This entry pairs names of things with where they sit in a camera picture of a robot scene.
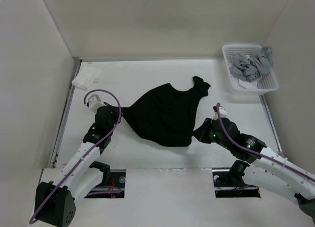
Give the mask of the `black tank top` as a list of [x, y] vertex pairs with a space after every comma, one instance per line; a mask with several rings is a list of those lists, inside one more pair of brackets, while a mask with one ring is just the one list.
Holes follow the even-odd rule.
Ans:
[[192, 141], [200, 100], [211, 85], [194, 76], [193, 87], [179, 91], [170, 83], [153, 88], [129, 107], [122, 116], [143, 139], [164, 147], [188, 147]]

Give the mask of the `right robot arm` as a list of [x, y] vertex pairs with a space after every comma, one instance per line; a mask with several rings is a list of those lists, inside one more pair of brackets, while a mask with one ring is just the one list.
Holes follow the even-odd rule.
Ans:
[[290, 200], [306, 215], [315, 216], [315, 176], [281, 157], [258, 138], [241, 133], [228, 118], [207, 118], [193, 136], [199, 142], [220, 145], [236, 158], [227, 173], [217, 176], [217, 186], [227, 182], [237, 189], [258, 186]]

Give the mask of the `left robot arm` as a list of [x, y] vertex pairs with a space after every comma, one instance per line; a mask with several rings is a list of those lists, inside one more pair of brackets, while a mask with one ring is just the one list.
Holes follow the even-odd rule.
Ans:
[[72, 159], [54, 179], [38, 184], [30, 224], [41, 221], [54, 227], [69, 226], [79, 202], [94, 195], [92, 190], [97, 185], [110, 183], [110, 166], [97, 158], [109, 145], [121, 117], [120, 106], [104, 104], [96, 110], [94, 123]]

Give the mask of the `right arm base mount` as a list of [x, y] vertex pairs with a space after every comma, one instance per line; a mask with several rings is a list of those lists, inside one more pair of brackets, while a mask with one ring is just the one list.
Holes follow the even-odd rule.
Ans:
[[257, 186], [243, 181], [249, 164], [235, 161], [230, 168], [215, 168], [212, 170], [216, 198], [261, 198]]

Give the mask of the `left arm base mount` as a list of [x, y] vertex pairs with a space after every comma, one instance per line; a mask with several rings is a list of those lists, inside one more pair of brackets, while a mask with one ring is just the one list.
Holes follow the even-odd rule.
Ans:
[[126, 185], [126, 170], [111, 169], [110, 165], [93, 162], [89, 168], [96, 168], [102, 172], [102, 181], [96, 185], [86, 198], [124, 198]]

